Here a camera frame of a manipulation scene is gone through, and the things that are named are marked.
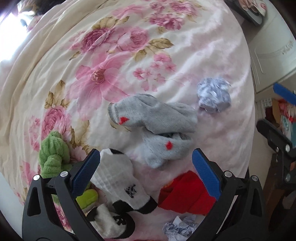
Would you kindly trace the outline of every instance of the green fuzzy cloth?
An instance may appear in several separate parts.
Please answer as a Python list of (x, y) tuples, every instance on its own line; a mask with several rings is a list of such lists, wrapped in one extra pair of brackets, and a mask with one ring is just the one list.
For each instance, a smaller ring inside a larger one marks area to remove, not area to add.
[(43, 178), (56, 177), (61, 171), (72, 168), (69, 148), (59, 132), (51, 131), (41, 142), (39, 161)]
[[(51, 131), (49, 135), (41, 142), (39, 151), (39, 162), (41, 166), (40, 175), (42, 178), (52, 178), (59, 175), (62, 171), (70, 171), (72, 165), (70, 162), (69, 147), (63, 140), (62, 135), (57, 131)], [(53, 201), (59, 204), (56, 195), (52, 195)], [(94, 189), (85, 191), (76, 198), (81, 209), (91, 207), (98, 199), (98, 193)]]

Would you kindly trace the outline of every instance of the red sock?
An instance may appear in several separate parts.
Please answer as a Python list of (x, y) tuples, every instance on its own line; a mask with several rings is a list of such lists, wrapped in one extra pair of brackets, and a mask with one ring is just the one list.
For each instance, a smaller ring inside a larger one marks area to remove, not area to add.
[(188, 171), (163, 187), (158, 197), (158, 206), (177, 213), (206, 215), (216, 202), (211, 197), (203, 182), (192, 171)]

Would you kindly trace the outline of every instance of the white bedding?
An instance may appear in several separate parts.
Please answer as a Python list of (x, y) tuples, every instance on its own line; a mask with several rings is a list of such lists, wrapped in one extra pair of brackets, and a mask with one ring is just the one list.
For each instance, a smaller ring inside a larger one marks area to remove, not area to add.
[[(255, 111), (240, 25), (222, 0), (186, 1), (185, 9), (173, 0), (154, 2), (66, 1), (41, 18), (13, 65), (6, 63), (7, 74), (0, 77), (0, 171), (21, 202), (40, 170), (40, 142), (51, 129), (71, 143), (74, 159), (93, 147), (126, 153), (135, 177), (155, 200), (163, 185), (194, 170), (191, 155), (163, 169), (149, 168), (138, 133), (110, 125), (108, 104), (135, 93), (194, 107), (194, 148), (222, 170), (245, 175)], [(231, 108), (210, 115), (198, 107), (196, 85), (205, 77), (230, 82)], [(160, 208), (148, 215), (132, 212), (136, 230), (128, 240), (166, 240), (162, 225), (176, 215)]]

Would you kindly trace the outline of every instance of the silver bolt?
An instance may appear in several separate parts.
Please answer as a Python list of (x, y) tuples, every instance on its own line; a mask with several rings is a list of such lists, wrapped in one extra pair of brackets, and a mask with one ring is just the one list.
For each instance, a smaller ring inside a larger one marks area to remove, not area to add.
[(291, 175), (290, 175), (290, 173), (288, 173), (287, 175), (286, 175), (286, 182), (289, 182), (291, 180)]
[(68, 175), (67, 171), (62, 171), (60, 174), (61, 177), (66, 177), (67, 175)]
[(254, 182), (257, 182), (258, 181), (258, 177), (257, 176), (252, 176), (252, 179)]
[(287, 144), (285, 149), (286, 149), (286, 152), (289, 152), (290, 151), (290, 146)]
[(224, 172), (225, 177), (232, 177), (232, 173), (230, 171)]
[(39, 178), (40, 178), (39, 175), (35, 175), (35, 176), (33, 177), (33, 180), (37, 181)]

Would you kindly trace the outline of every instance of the crumpled paper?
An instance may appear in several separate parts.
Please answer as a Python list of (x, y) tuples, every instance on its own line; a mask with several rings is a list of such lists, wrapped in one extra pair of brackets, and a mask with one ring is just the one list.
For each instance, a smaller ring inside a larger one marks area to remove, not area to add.
[(163, 233), (168, 237), (168, 241), (186, 241), (203, 221), (202, 215), (191, 215), (183, 219), (177, 216), (174, 221), (167, 222), (163, 226)]
[(227, 109), (231, 105), (229, 86), (223, 78), (205, 78), (197, 85), (199, 106), (210, 114)]

